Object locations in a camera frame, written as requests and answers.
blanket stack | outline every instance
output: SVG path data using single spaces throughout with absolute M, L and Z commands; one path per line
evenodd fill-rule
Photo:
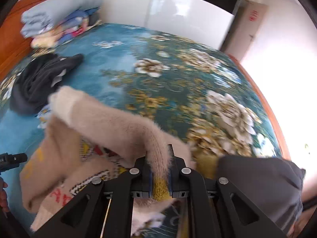
M 100 23 L 102 0 L 46 0 L 22 14 L 21 34 L 33 37 L 31 47 L 61 45 Z

human hand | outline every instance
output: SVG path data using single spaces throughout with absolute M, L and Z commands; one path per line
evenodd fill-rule
M 3 182 L 3 188 L 6 188 L 7 186 L 7 183 Z M 5 190 L 0 191 L 0 207 L 2 207 L 2 210 L 6 213 L 10 211 L 7 198 L 8 196 Z

sweater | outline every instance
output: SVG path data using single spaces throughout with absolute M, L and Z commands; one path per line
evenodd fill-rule
M 52 94 L 49 102 L 53 116 L 45 138 L 20 173 L 23 205 L 37 213 L 33 231 L 93 177 L 116 178 L 145 154 L 154 176 L 153 198 L 134 199 L 131 234 L 173 203 L 167 189 L 168 144 L 190 166 L 186 144 L 147 118 L 107 107 L 67 86 Z

black garment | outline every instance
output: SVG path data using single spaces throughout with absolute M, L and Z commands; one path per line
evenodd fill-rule
M 94 25 L 97 22 L 97 20 L 99 20 L 99 13 L 94 12 L 93 14 L 89 16 L 88 26 Z
M 82 54 L 71 57 L 59 57 L 57 54 L 46 54 L 35 58 L 22 71 L 15 81 L 10 109 L 20 114 L 38 113 L 50 94 L 56 91 L 58 85 L 52 86 L 54 78 L 66 70 L 66 74 L 80 65 Z
M 302 213 L 306 171 L 279 158 L 225 156 L 217 178 L 226 177 L 285 233 Z

gray garment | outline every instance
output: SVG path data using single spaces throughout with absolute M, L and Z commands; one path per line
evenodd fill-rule
M 98 8 L 102 0 L 46 0 L 25 11 L 21 22 L 35 24 L 40 30 L 46 26 L 55 26 L 76 10 L 86 11 Z
M 285 233 L 302 213 L 305 170 L 279 158 L 225 156 L 217 178 L 226 177 Z

